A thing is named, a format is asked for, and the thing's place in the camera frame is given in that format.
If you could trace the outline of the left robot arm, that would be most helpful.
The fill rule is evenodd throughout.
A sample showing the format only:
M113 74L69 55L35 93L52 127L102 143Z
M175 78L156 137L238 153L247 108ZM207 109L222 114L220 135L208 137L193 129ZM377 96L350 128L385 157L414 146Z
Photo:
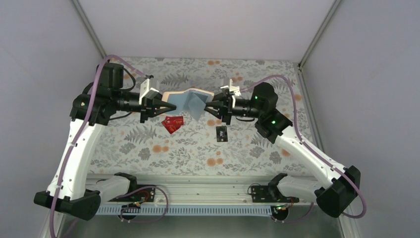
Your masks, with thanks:
M176 109L151 86L150 76L138 93L133 88L123 88L126 72L117 63L106 61L97 66L93 83L73 101L65 151L50 185L35 194L35 204L87 221L108 201L129 198L136 205L152 201L154 188L148 185L140 191L137 178L126 173L115 173L111 178L86 185L95 146L117 112L139 113L140 121L145 122Z

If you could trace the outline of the red credit card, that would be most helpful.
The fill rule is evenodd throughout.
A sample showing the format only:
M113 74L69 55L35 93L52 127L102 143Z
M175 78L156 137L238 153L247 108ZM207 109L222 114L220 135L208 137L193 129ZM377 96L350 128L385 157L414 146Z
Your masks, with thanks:
M166 116L165 119L162 121L162 124L164 126L174 126L179 128L180 126L184 125L184 118L182 116Z
M182 125L165 125L164 127L166 128L166 130L170 133L173 134L175 131L177 131Z

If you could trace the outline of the black credit card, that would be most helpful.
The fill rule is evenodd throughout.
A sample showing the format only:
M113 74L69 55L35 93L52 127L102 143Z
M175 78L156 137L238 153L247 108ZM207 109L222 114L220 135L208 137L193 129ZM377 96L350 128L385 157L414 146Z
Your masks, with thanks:
M216 127L216 140L217 142L228 142L227 126Z

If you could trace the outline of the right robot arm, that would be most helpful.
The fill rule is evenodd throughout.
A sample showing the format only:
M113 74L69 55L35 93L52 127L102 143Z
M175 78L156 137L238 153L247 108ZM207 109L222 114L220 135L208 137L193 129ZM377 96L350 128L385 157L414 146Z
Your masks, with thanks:
M296 123L277 108L278 95L268 83L254 87L251 98L240 99L239 88L222 87L222 92L206 103L205 111L230 124L233 116L256 119L255 128L271 144L286 150L310 171L315 180L298 179L280 173L266 186L264 202L288 197L312 202L328 216L338 218L359 195L361 173L327 156L297 129Z

